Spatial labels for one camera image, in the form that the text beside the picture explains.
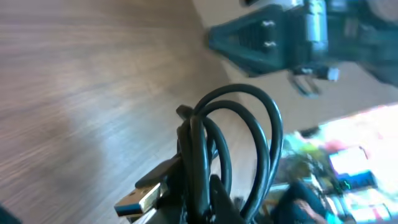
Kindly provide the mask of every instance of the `wooden floor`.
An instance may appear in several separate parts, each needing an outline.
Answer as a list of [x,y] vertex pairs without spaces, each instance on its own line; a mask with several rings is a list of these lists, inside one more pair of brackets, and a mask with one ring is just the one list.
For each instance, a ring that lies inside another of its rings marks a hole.
[[0,0],[0,203],[122,222],[115,202],[175,153],[176,107],[228,83],[202,39],[187,0]]

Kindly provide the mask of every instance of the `beige wall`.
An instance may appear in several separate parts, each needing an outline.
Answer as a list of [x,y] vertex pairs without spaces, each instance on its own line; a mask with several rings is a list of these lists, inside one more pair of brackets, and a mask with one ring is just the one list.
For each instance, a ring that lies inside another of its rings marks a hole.
[[[276,1],[286,7],[291,5],[289,0],[263,0],[257,6],[246,8],[239,5],[239,0],[193,0],[205,27],[227,22]],[[298,95],[287,81],[285,71],[261,78],[246,78],[227,60],[223,60],[222,64],[231,82],[256,85],[270,94],[282,113],[285,132],[309,128],[359,110],[398,101],[398,89],[377,82],[353,63],[341,64],[341,78],[337,83],[318,82],[324,93],[315,100]],[[265,109],[251,97],[240,97],[261,122],[269,137],[271,131]]]

